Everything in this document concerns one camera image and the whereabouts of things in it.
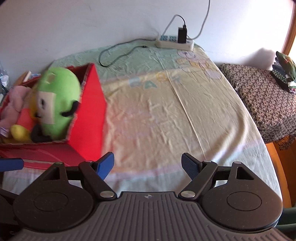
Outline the patterned brown cushion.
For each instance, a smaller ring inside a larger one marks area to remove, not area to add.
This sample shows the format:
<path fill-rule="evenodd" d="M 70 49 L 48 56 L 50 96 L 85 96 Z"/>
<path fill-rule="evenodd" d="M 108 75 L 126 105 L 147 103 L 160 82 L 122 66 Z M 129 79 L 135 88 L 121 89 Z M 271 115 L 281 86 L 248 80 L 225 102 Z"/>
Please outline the patterned brown cushion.
<path fill-rule="evenodd" d="M 264 142 L 287 149 L 295 141 L 295 94 L 283 90 L 269 70 L 227 63 L 219 69 L 245 104 Z"/>

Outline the red cardboard box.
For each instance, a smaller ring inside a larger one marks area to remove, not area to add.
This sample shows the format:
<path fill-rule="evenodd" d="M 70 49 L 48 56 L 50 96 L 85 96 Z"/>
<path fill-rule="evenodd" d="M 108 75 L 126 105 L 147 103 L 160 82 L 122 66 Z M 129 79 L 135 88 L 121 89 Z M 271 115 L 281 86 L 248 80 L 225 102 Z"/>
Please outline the red cardboard box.
<path fill-rule="evenodd" d="M 96 161 L 100 158 L 106 100 L 96 67 L 93 63 L 88 63 L 63 68 L 72 71 L 81 85 L 79 107 L 74 113 L 66 137 L 51 142 L 2 144 L 1 157 L 22 158 L 25 167 L 35 169 L 46 169 L 54 162 L 77 166 L 83 161 Z M 30 80 L 24 86 L 37 87 L 40 78 Z"/>

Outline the black power adapter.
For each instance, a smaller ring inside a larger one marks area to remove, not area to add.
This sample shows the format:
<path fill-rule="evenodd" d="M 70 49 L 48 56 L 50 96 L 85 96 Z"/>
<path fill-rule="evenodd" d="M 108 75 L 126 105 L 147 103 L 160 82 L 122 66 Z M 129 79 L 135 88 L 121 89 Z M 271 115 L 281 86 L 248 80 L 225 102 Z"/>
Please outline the black power adapter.
<path fill-rule="evenodd" d="M 185 44 L 187 42 L 187 27 L 183 25 L 178 28 L 178 40 L 179 44 Z"/>

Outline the pastel cartoon bed sheet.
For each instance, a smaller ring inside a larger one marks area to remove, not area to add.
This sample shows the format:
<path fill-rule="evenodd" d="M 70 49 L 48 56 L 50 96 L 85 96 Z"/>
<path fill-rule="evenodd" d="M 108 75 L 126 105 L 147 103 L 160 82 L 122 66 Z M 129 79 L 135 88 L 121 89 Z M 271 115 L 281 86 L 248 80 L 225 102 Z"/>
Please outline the pastel cartoon bed sheet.
<path fill-rule="evenodd" d="M 181 191 L 181 156 L 230 166 L 243 162 L 274 192 L 280 184 L 245 105 L 203 49 L 136 42 L 72 54 L 55 67 L 96 65 L 107 102 L 102 152 L 115 164 L 106 183 L 123 191 Z"/>

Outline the white power strip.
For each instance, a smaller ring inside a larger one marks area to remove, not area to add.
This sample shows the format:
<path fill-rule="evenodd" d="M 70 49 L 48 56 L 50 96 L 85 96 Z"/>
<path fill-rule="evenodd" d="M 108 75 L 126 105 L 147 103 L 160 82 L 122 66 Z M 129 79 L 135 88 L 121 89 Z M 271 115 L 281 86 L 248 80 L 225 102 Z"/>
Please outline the white power strip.
<path fill-rule="evenodd" d="M 155 45 L 158 48 L 166 49 L 177 49 L 193 51 L 194 42 L 192 40 L 187 40 L 185 43 L 178 43 L 178 37 L 174 35 L 161 35 L 156 39 Z"/>

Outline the pink plush toy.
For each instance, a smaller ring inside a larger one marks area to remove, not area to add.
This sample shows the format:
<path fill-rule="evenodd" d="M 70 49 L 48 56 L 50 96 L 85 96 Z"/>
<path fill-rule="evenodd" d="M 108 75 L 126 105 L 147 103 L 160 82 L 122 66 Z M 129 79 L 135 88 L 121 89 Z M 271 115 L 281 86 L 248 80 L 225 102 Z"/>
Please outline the pink plush toy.
<path fill-rule="evenodd" d="M 30 92 L 29 87 L 17 85 L 8 93 L 8 104 L 1 112 L 1 136 L 8 138 L 11 127 L 16 124 L 23 108 L 25 97 Z"/>

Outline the green mushroom plush toy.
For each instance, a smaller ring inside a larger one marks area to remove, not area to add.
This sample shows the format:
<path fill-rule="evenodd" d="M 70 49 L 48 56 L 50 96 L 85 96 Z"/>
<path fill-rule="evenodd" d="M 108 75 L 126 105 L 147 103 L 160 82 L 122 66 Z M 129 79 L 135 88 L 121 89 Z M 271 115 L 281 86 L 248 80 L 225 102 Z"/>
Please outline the green mushroom plush toy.
<path fill-rule="evenodd" d="M 67 68 L 52 67 L 38 81 L 36 93 L 38 123 L 33 127 L 34 143 L 63 140 L 79 107 L 81 85 Z"/>

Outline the orange wooden chair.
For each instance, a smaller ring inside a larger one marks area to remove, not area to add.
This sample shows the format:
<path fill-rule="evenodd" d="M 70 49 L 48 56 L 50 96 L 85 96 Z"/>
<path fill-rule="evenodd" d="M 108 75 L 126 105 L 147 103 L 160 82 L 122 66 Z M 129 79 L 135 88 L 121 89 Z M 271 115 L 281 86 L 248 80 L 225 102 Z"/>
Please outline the orange wooden chair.
<path fill-rule="evenodd" d="M 287 37 L 282 52 L 288 55 L 295 40 L 295 1 L 293 1 L 292 16 Z M 266 145 L 280 183 L 283 206 L 290 208 L 295 202 L 295 144 L 286 150 L 280 150 L 276 143 Z"/>

